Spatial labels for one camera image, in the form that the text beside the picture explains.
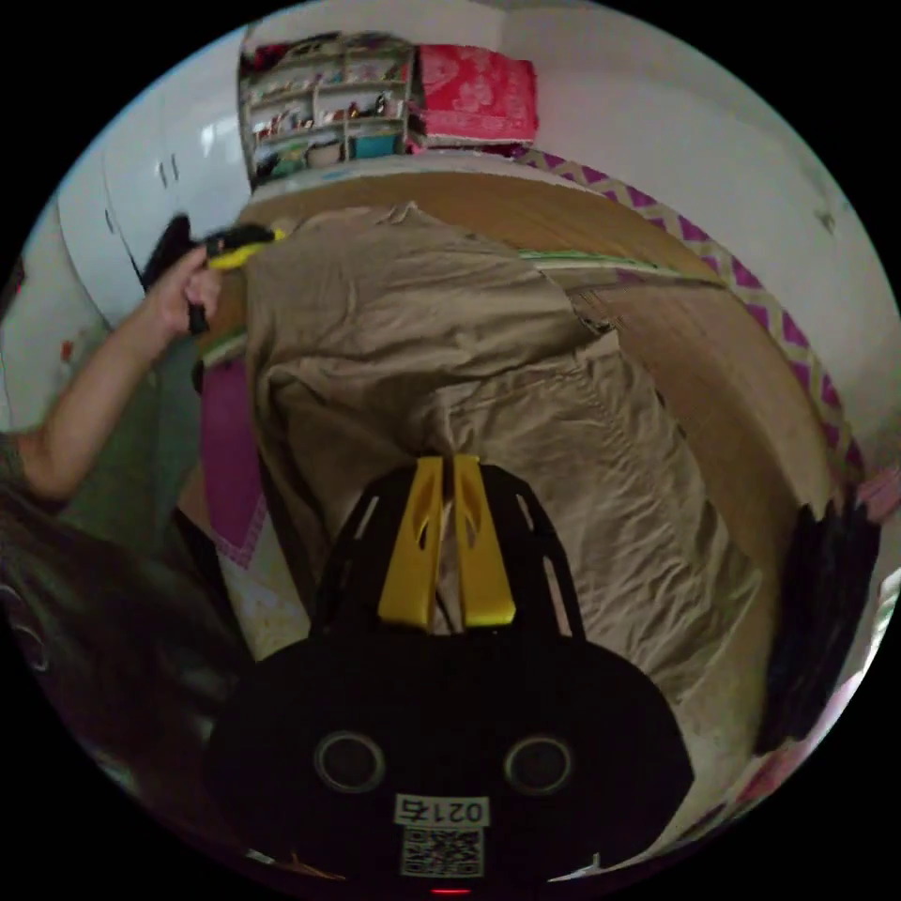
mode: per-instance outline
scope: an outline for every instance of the yellow plastic part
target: yellow plastic part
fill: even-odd
[[[286,233],[281,229],[273,231],[275,237],[273,240],[281,241],[287,237]],[[239,269],[241,268],[255,253],[262,251],[268,247],[272,241],[261,241],[257,244],[245,244],[243,247],[237,248],[231,253],[224,253],[222,256],[215,256],[208,262],[211,269]]]
[[[478,457],[458,454],[453,458],[453,492],[464,626],[510,625],[516,605]]]
[[[441,550],[444,462],[421,457],[397,533],[378,616],[383,622],[428,630],[435,610]]]

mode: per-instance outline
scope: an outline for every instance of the wooden shelf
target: wooden shelf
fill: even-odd
[[[299,141],[308,134],[318,134],[323,131],[333,131],[335,129],[343,129],[344,124],[348,126],[365,126],[365,125],[400,125],[403,124],[404,118],[397,116],[388,118],[384,115],[364,115],[356,119],[339,119],[337,122],[327,122],[324,125],[314,125],[308,129],[295,129],[294,131],[281,131],[278,134],[270,134],[268,137],[261,138],[257,144],[260,147],[269,147],[277,144],[284,144],[287,141]]]
[[[300,100],[312,97],[316,90],[318,90],[320,94],[352,94],[354,92],[364,93],[373,91],[378,91],[379,93],[381,93],[383,91],[396,90],[405,86],[405,81],[399,81],[397,79],[375,82],[340,82],[338,84],[320,84],[314,85],[313,87],[302,87],[296,91],[283,91],[280,94],[273,94],[271,97],[255,100],[250,104],[248,108],[252,113],[255,113],[258,110],[265,110],[271,106],[279,106],[290,100]]]
[[[254,72],[245,76],[247,84],[259,84],[272,75],[281,75],[283,72],[305,69],[322,63],[335,63],[341,65],[344,62],[356,62],[367,59],[399,59],[406,58],[413,50],[413,45],[394,47],[389,50],[347,50],[341,53],[308,53],[305,56],[286,56],[281,62],[265,72]]]
[[[355,68],[355,63],[373,59],[392,60],[403,64],[404,68],[397,69],[391,66],[383,73],[382,78],[360,81],[348,80],[354,74],[362,74]],[[266,151],[271,150],[272,153],[279,155],[280,147],[291,144],[306,145],[309,148],[312,145],[322,143],[323,135],[326,136],[326,140],[335,140],[344,145],[344,162],[341,165],[350,161],[352,142],[364,135],[394,134],[397,137],[395,151],[399,152],[397,148],[403,147],[407,140],[409,121],[407,112],[409,110],[415,60],[416,47],[412,44],[392,46],[379,50],[347,50],[342,48],[337,53],[311,53],[297,58],[286,58],[267,72],[252,73],[249,76],[242,77],[239,84],[241,140],[246,148],[248,171],[251,179],[254,183],[256,182],[255,162],[261,160]],[[332,84],[322,84],[320,82],[320,84],[311,84],[308,87],[298,86],[295,88],[291,85],[292,81],[297,82],[301,78],[306,80],[309,76],[296,75],[292,78],[289,73],[296,72],[299,69],[309,71],[313,67],[318,67],[318,71],[314,70],[313,74],[321,74],[322,78],[335,78],[337,77],[337,72],[340,72],[342,80]],[[372,71],[366,74],[375,75],[379,69],[381,67],[374,67]],[[385,75],[395,75],[400,72],[404,74],[404,78],[384,77]],[[269,94],[265,98],[255,99],[251,96],[252,92],[259,91],[270,80],[273,87],[278,85],[278,81],[281,81],[281,84],[278,85],[280,90]],[[293,114],[291,121],[309,118],[321,122],[325,115],[340,112],[339,110],[331,109],[331,107],[346,106],[349,99],[355,94],[392,94],[395,99],[400,101],[400,108],[403,113],[393,117],[362,115],[353,119],[341,118],[322,125],[315,125],[308,129],[281,131],[259,139],[252,134],[254,123],[262,126],[262,120],[274,114]],[[304,110],[292,109],[292,105],[297,101],[300,101],[301,106],[309,105],[309,116],[306,115]]]

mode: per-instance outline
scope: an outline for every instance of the hand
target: hand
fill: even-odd
[[[189,303],[203,307],[207,319],[216,314],[221,274],[206,268],[205,263],[206,248],[194,248],[167,269],[147,292],[139,314],[148,329],[148,338],[159,344],[157,352],[179,335],[188,334]]]

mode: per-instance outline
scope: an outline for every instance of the white cabinet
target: white cabinet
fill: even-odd
[[[237,73],[244,30],[173,70],[161,85],[177,205],[196,237],[231,225],[251,196],[241,146]]]
[[[112,325],[143,296],[135,268],[144,271],[177,213],[202,237],[231,225],[250,199],[238,120],[243,36],[225,36],[146,90],[60,188],[72,263]]]
[[[162,95],[162,85],[154,85],[101,138],[113,216],[142,272],[178,206]]]
[[[57,195],[59,222],[75,271],[100,314],[122,321],[144,289],[115,224],[103,176],[103,146],[95,142],[69,172]]]

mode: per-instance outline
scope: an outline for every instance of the beige bedsheet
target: beige bedsheet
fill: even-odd
[[[472,453],[548,512],[588,639],[674,704],[756,593],[649,374],[506,245],[413,205],[312,217],[248,267],[247,366],[280,538],[313,583],[371,481]],[[447,566],[439,590],[455,609]]]

